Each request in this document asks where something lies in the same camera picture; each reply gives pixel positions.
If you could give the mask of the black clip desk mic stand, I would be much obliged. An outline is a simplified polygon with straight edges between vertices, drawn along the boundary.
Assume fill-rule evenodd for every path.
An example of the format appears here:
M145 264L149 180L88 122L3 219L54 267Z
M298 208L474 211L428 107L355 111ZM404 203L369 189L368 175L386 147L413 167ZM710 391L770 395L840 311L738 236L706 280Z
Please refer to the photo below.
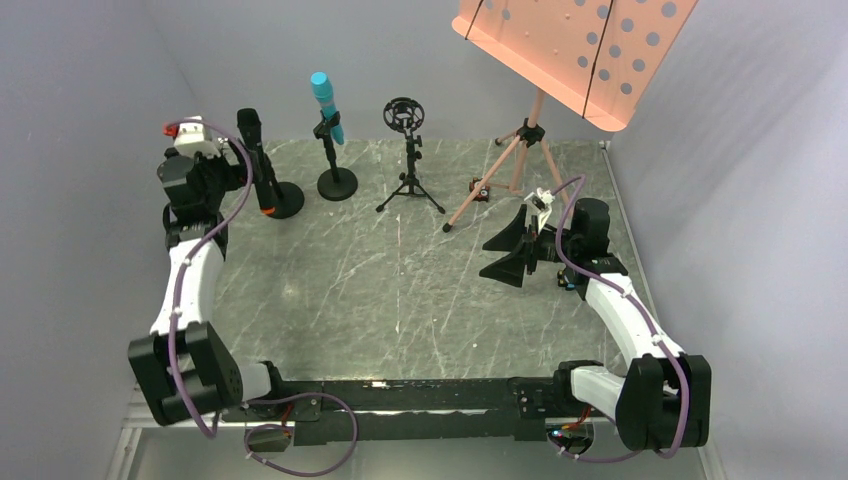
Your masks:
M313 129L316 139L322 141L329 169L324 171L316 182L316 188L322 198L329 201L343 201L352 197L358 189L358 179L349 169L337 165L337 154L332 138L332 130L340 125L339 112L332 116L322 117Z

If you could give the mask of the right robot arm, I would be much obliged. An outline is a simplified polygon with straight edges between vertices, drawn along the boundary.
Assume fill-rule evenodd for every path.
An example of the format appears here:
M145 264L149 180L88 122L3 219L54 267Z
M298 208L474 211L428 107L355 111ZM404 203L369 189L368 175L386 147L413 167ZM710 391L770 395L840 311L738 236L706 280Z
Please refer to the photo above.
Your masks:
M702 447L710 428L712 369L701 355L689 355L659 326L633 289L624 264L610 251L609 206L581 198L571 224L544 223L549 207L539 198L522 205L500 232L485 242L502 258L480 270L481 277L520 288L540 262L557 262L560 287L574 291L603 321L626 361L620 376L601 362L562 362L553 375L550 398L560 410L588 407L612 420L626 448L672 454Z

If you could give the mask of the black tripod shock mount stand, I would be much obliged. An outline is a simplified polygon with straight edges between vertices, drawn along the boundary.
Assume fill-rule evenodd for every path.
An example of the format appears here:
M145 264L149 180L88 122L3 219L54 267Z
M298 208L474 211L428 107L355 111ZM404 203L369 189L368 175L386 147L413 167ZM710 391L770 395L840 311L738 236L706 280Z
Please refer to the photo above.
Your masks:
M445 209L424 189L417 176L416 162L422 159L419 148L423 145L420 135L415 132L423 125L425 112L419 102L410 97L391 99L383 109L384 123L392 130L401 133L405 139L406 171L399 175L400 185L376 208L382 212L385 206L397 196L428 199L441 214Z

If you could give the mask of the black microphone orange end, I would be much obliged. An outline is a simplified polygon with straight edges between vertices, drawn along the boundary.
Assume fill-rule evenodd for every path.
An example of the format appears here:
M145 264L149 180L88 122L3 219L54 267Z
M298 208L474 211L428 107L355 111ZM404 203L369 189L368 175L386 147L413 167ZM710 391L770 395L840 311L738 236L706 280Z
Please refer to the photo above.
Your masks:
M262 123L254 108L242 108L237 112L237 128L244 146L251 154L254 167L253 186L260 210L266 216L276 212L276 196L269 183L265 168L265 154L262 145Z

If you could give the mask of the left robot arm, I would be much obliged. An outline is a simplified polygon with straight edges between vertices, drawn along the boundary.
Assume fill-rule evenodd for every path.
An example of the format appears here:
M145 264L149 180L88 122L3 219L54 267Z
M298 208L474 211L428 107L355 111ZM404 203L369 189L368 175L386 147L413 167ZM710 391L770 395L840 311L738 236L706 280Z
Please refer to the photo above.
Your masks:
M243 167L215 141L176 142L156 174L168 198L169 279L149 333L127 355L154 421L169 426L267 396L272 372L268 363L238 364L211 324L228 245L221 203L243 186Z

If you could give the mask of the black small desk mic stand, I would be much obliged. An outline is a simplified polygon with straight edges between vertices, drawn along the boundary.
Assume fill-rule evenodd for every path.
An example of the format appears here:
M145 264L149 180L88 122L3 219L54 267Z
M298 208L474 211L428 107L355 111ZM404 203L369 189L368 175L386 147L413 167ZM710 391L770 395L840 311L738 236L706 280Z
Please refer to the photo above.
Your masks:
M266 186L268 187L266 206L262 212L274 219L286 219L296 215L304 206L304 193L294 183L279 181L270 162L265 158Z

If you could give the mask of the blue microphone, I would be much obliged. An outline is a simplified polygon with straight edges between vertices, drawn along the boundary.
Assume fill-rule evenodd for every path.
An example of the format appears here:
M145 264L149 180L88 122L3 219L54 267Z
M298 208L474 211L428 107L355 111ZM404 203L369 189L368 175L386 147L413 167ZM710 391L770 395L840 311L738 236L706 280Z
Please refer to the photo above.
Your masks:
M331 128L331 137L338 145L345 142L344 131L341 126L341 116L335 104L334 88L329 76L322 71L316 71L310 76L310 84L313 95L319 103L324 119L337 118L336 125Z

